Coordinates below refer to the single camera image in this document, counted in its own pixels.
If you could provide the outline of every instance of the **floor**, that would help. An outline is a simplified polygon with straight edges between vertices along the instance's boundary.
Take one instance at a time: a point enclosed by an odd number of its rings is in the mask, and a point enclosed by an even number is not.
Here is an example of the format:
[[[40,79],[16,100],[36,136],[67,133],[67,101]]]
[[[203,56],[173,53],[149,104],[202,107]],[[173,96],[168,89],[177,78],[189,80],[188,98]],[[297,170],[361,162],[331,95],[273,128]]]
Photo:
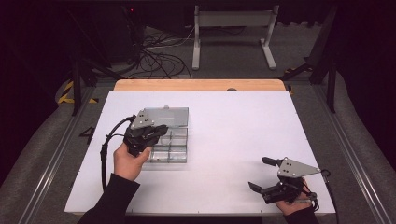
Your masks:
[[[259,46],[265,27],[227,30],[237,35],[219,30],[205,31],[201,37],[201,67],[198,71],[191,70],[190,39],[180,46],[152,50],[176,55],[185,62],[190,71],[185,68],[173,78],[277,78],[283,75],[284,70],[304,63],[304,57],[309,55],[319,29],[318,25],[307,28],[304,25],[279,24],[270,44],[277,65],[274,71],[268,69]],[[141,71],[134,70],[125,76],[141,76],[132,74],[134,72]],[[392,193],[396,191],[395,171],[356,115],[342,77],[338,75],[336,79],[336,113],[332,114],[324,103],[326,80],[321,85],[311,85],[307,80],[309,75],[309,72],[304,72],[285,84],[291,86],[291,99],[319,167],[332,172],[329,179],[339,223],[396,222],[392,212],[396,210]],[[157,71],[145,76],[159,77],[164,74]],[[100,77],[96,87],[82,89],[85,101],[93,98],[98,99],[98,103],[84,104],[74,117],[71,116],[73,104],[59,104],[59,108],[42,124],[0,188],[0,223],[78,221],[78,216],[64,212],[64,206],[88,147],[88,138],[80,134],[95,127],[106,96],[114,84],[111,78]],[[318,219],[320,223],[336,223],[336,215]],[[154,220],[158,223],[175,221],[164,217]],[[212,221],[221,223],[230,219]],[[247,222],[238,218],[233,221]],[[204,218],[178,219],[178,223],[200,222],[208,223]],[[284,220],[282,216],[259,217],[249,222],[284,223]]]

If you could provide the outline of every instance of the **gray carpet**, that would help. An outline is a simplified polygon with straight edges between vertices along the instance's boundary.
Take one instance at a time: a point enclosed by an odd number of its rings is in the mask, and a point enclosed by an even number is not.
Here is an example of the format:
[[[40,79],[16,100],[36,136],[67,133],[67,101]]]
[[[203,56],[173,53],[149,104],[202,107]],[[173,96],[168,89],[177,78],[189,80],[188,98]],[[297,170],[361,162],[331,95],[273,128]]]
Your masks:
[[[319,28],[318,26],[306,28],[302,25],[285,27],[279,24],[275,28],[270,44],[277,64],[275,71],[267,68],[259,46],[259,39],[263,36],[265,28],[247,28],[240,35],[228,35],[214,30],[203,31],[200,69],[191,71],[191,74],[193,78],[280,77],[285,69],[304,63],[303,57],[309,55]],[[154,50],[180,57],[191,70],[191,40],[186,41],[182,46]],[[183,76],[179,77],[188,78],[187,74],[185,71]],[[376,223],[375,215],[363,195],[356,174],[346,160],[337,133],[332,128],[326,108],[323,108],[320,103],[321,99],[315,92],[315,87],[306,81],[309,75],[309,73],[300,74],[287,81],[287,84],[292,86],[291,98],[319,167],[332,172],[330,184],[338,207],[340,223]],[[51,179],[49,190],[42,204],[37,205],[38,210],[33,214],[31,223],[76,223],[78,221],[77,216],[64,212],[64,206],[88,148],[87,138],[79,137],[79,134],[90,127],[95,127],[106,95],[113,86],[114,81],[111,78],[101,78],[94,89],[90,97],[98,98],[99,103],[87,104],[83,110],[72,133],[71,141],[65,149],[62,162],[56,170],[56,175]],[[357,117],[340,76],[337,77],[335,110],[335,116],[339,118],[345,134],[372,180],[378,197],[386,207],[390,221],[396,222],[396,216],[392,214],[392,211],[396,210],[393,193],[396,192],[396,174]],[[72,111],[73,105],[61,104],[43,123],[22,152],[0,188],[0,223],[18,223],[20,220],[41,175],[62,139]],[[318,219],[320,223],[335,223],[333,215]],[[262,222],[284,223],[284,220],[283,217],[263,217]]]

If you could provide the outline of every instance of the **black cable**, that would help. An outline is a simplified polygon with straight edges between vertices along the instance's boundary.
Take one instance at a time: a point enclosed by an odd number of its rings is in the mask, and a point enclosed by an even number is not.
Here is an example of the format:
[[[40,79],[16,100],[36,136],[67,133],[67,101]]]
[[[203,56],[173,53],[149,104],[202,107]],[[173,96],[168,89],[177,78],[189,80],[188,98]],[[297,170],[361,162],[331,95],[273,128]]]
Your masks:
[[[113,134],[124,122],[126,121],[134,121],[134,119],[136,118],[135,115],[123,119],[120,123],[118,123],[113,130],[111,130],[110,134],[106,135],[106,141],[102,144],[102,150],[100,151],[100,158],[102,161],[102,188],[103,190],[106,189],[107,186],[107,181],[106,181],[106,161],[107,161],[107,149],[108,149],[108,142],[110,142],[111,138],[115,135],[119,135],[119,134]]]
[[[92,60],[87,59],[87,58],[82,58],[82,61],[84,63],[86,63],[87,65],[89,65],[90,67],[94,67],[97,70],[101,71],[103,74],[106,74],[106,75],[108,75],[110,77],[113,77],[116,80],[124,79],[124,77],[122,77],[119,74],[117,74],[117,73],[115,73],[115,72],[103,67],[102,65],[100,65],[99,63],[97,63],[95,61],[92,61]]]
[[[332,199],[332,205],[334,205],[335,218],[337,220],[337,223],[340,223],[340,217],[338,216],[338,212],[337,212],[337,205],[335,204],[335,199],[334,199],[334,195],[332,193],[332,188],[330,187],[329,180],[328,180],[328,177],[332,173],[330,173],[329,170],[324,169],[324,170],[321,171],[321,174],[323,176],[324,183],[326,184],[327,191],[329,191],[330,198]]]
[[[159,70],[162,70],[164,72],[164,77],[162,78],[172,78],[173,76],[177,76],[181,74],[184,71],[184,68],[187,69],[187,72],[189,74],[189,77],[191,78],[191,72],[188,69],[187,65],[178,58],[177,56],[170,55],[170,54],[163,54],[163,53],[154,53],[150,50],[148,50],[149,47],[168,47],[168,46],[173,46],[175,43],[181,42],[183,43],[182,39],[174,42],[172,45],[166,45],[163,42],[175,37],[174,35],[169,35],[166,33],[154,33],[151,35],[146,35],[143,39],[141,39],[141,42],[136,40],[136,36],[134,34],[137,34],[136,31],[136,22],[133,21],[131,17],[129,17],[129,12],[126,10],[125,7],[122,8],[124,12],[124,18],[127,21],[128,28],[130,30],[130,36],[132,41],[135,43],[134,48],[139,50],[139,53],[141,54],[141,57],[139,58],[138,62],[134,66],[134,68],[137,70],[142,69],[143,72],[136,72],[127,75],[127,78],[140,78],[140,77],[147,77],[147,78],[152,78],[154,76],[154,72],[157,72]],[[165,64],[169,64],[172,67],[169,69],[165,69]],[[181,69],[177,69],[177,64],[181,64]],[[138,74],[142,73],[149,73],[147,76],[135,76]]]
[[[121,70],[119,70],[119,71],[113,71],[113,70],[110,70],[110,71],[112,71],[112,72],[114,72],[114,73],[116,73],[116,74],[118,74],[118,75],[123,75],[123,74],[126,74],[126,73],[128,73],[128,72],[130,72],[130,71],[132,71],[134,68],[136,68],[137,67],[137,62],[134,62],[132,65],[129,65],[128,67],[126,67],[126,68],[122,68]],[[105,74],[105,73],[103,73],[103,72],[94,72],[98,77],[107,77],[107,75]]]
[[[308,191],[306,191],[304,189],[299,189],[296,186],[288,184],[288,183],[284,183],[284,185],[289,188],[292,188],[292,189],[297,189],[300,192],[304,193],[311,200],[311,202],[314,202],[314,211],[316,212],[319,210],[320,206],[318,203],[318,197],[317,197],[316,193],[312,192],[311,189],[309,189],[309,187],[304,182],[303,182],[303,185],[308,189]]]

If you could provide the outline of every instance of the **human hand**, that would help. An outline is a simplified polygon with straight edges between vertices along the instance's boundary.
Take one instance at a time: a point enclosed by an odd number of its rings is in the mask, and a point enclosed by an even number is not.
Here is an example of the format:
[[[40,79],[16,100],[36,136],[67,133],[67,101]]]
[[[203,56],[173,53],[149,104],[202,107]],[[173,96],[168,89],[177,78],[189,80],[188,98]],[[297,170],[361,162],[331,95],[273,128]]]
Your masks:
[[[309,192],[308,188],[306,187],[307,184],[305,182],[304,179],[304,187],[303,190],[305,190],[306,192]],[[303,210],[307,207],[312,206],[312,203],[309,201],[308,196],[306,196],[305,193],[301,192],[301,194],[297,197],[297,199],[292,202],[292,203],[288,203],[285,201],[279,201],[279,202],[275,202],[276,206],[280,209],[280,211],[282,211],[283,215],[288,216],[291,213],[297,212],[299,210]]]
[[[150,151],[151,147],[146,147],[142,153],[135,157],[128,152],[125,143],[122,143],[113,153],[114,174],[134,181],[139,176],[143,163],[149,158]]]

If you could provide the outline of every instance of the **clear plastic container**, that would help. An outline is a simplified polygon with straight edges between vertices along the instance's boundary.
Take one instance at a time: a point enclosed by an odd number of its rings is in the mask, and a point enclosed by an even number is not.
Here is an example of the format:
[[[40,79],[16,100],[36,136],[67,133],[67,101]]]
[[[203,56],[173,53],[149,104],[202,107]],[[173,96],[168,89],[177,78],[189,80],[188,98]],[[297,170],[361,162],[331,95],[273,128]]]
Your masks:
[[[186,163],[189,109],[187,107],[145,108],[154,125],[166,125],[168,131],[151,150],[149,162]]]

